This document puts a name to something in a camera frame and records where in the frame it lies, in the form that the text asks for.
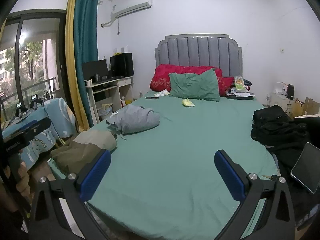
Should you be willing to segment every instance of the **window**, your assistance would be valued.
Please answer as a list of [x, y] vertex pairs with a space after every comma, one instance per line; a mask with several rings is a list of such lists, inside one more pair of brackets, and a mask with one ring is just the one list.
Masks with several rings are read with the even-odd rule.
[[65, 20], [66, 13], [60, 10], [8, 16], [0, 40], [0, 91], [4, 93], [1, 98], [8, 98], [1, 111], [6, 120], [16, 103], [29, 108], [30, 96], [43, 95], [45, 90], [72, 106], [65, 66]]

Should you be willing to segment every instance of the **desk drawer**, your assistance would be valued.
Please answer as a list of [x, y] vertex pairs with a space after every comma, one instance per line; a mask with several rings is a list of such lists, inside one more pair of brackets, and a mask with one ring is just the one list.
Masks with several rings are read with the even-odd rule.
[[123, 87], [123, 86], [130, 85], [130, 84], [131, 84], [131, 78], [128, 78], [125, 80], [119, 80], [118, 87]]

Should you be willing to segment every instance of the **paper bag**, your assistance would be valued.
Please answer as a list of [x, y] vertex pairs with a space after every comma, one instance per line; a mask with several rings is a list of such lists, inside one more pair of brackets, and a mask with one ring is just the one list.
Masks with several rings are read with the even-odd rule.
[[303, 109], [304, 109], [304, 103], [299, 101], [299, 100], [295, 100], [294, 103], [292, 103], [292, 110], [290, 113], [290, 117], [294, 118], [297, 116], [301, 116], [304, 115], [303, 114]]

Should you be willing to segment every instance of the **green pillow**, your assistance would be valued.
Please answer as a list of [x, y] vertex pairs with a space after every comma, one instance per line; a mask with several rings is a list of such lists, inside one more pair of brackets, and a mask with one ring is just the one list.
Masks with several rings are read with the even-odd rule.
[[200, 75], [195, 73], [170, 73], [170, 95], [177, 98], [219, 101], [219, 87], [214, 69]]

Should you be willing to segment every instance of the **mug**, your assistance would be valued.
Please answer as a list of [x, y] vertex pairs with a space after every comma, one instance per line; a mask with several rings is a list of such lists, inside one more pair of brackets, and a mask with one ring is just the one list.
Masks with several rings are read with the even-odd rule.
[[85, 82], [85, 84], [86, 84], [87, 87], [92, 86], [92, 79], [87, 80], [87, 81]]

